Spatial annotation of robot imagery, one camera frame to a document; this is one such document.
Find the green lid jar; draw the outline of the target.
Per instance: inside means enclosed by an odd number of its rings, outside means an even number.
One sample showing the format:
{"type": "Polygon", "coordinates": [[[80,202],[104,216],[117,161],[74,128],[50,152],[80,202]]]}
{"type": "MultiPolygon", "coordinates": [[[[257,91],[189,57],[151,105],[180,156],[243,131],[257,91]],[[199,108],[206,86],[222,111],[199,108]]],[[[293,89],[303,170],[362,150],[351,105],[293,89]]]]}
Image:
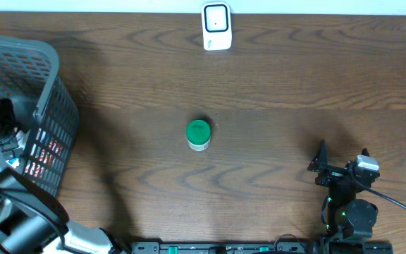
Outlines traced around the green lid jar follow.
{"type": "Polygon", "coordinates": [[[210,146],[211,127],[201,119],[191,121],[186,128],[186,138],[189,147],[194,151],[204,151],[210,146]]]}

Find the orange Top chocolate bar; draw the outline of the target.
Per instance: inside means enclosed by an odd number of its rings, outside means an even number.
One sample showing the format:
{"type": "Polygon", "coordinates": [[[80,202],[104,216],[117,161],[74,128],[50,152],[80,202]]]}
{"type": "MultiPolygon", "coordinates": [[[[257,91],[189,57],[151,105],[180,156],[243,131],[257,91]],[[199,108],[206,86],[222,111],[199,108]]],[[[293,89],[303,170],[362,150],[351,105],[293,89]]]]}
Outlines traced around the orange Top chocolate bar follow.
{"type": "Polygon", "coordinates": [[[24,174],[44,181],[58,181],[65,166],[66,146],[45,130],[38,128],[28,150],[24,174]]]}

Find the white blue toothpaste box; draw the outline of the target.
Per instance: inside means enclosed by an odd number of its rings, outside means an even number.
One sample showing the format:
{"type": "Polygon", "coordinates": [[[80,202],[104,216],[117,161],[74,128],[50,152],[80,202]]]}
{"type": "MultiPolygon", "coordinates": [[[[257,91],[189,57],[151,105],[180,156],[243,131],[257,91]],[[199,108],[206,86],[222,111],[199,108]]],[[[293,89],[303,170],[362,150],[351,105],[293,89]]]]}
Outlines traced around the white blue toothpaste box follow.
{"type": "Polygon", "coordinates": [[[29,131],[27,133],[23,131],[18,131],[16,133],[14,140],[15,143],[11,146],[9,158],[6,160],[6,162],[14,169],[20,165],[20,157],[25,150],[29,133],[29,131]]]}

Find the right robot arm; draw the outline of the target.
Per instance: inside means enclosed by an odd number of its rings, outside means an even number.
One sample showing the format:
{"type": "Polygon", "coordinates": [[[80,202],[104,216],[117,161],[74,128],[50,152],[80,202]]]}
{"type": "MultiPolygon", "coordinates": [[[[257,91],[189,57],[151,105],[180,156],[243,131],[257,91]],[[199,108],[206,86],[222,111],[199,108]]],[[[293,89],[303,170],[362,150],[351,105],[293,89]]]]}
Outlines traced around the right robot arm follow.
{"type": "Polygon", "coordinates": [[[366,241],[373,235],[378,216],[374,204],[358,199],[357,194],[369,188],[380,176],[379,163],[366,148],[344,167],[328,163],[326,142],[322,140],[308,171],[318,174],[315,184],[328,188],[321,208],[326,235],[312,244],[312,253],[365,253],[366,241]]]}

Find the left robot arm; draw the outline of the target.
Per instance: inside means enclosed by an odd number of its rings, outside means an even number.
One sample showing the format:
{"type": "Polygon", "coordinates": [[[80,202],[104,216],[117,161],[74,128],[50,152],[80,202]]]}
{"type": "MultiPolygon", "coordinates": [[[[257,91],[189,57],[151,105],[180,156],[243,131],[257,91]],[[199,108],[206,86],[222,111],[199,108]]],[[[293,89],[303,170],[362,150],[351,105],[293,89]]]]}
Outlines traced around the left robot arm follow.
{"type": "Polygon", "coordinates": [[[79,124],[67,91],[45,85],[27,116],[0,99],[0,253],[130,253],[108,231],[70,220],[57,200],[79,124]]]}

